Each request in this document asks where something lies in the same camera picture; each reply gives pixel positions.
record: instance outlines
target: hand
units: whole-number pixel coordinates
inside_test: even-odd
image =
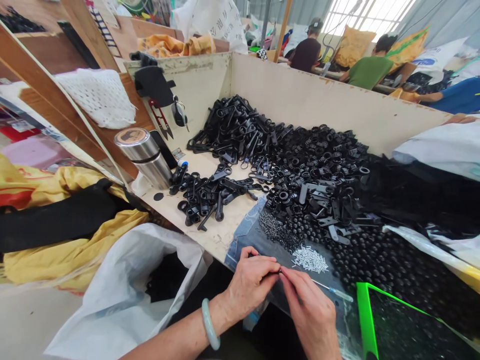
[[[474,123],[478,120],[478,117],[475,116],[467,116],[463,113],[458,113],[452,116],[447,122],[444,122],[442,125],[447,124],[470,124]]]
[[[278,281],[279,270],[274,257],[261,256],[252,246],[244,247],[230,285],[221,294],[228,319],[236,323],[255,310]]]
[[[305,272],[282,266],[280,279],[306,357],[341,360],[335,305]]]

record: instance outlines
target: thermos lid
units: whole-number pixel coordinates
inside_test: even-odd
[[[160,151],[150,133],[141,127],[123,129],[115,135],[115,144],[132,161],[147,160]]]

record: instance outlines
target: wrist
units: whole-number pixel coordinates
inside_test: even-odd
[[[215,296],[209,302],[208,308],[215,334],[218,337],[238,322],[224,292]]]
[[[335,326],[326,327],[318,342],[311,344],[309,351],[304,347],[308,360],[342,360],[339,339]]]

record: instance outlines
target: blue shirt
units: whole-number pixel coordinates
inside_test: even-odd
[[[440,91],[443,99],[428,104],[450,114],[471,114],[480,111],[480,78],[471,77]]]

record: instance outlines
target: worker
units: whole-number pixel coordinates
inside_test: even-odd
[[[350,70],[343,73],[339,81],[359,88],[372,90],[390,72],[394,62],[386,58],[398,36],[382,35],[371,56],[358,60]]]
[[[471,77],[440,92],[418,95],[417,101],[450,114],[480,111],[480,78]]]
[[[319,17],[314,17],[308,27],[308,37],[301,41],[288,60],[291,68],[313,73],[320,57],[321,45],[317,41],[324,23]]]
[[[334,304],[308,274],[280,266],[274,257],[261,256],[252,246],[241,250],[226,291],[210,302],[203,300],[202,308],[167,327],[121,360],[196,359],[209,344],[214,348],[219,346],[217,337],[254,311],[279,279],[306,357],[341,360]]]

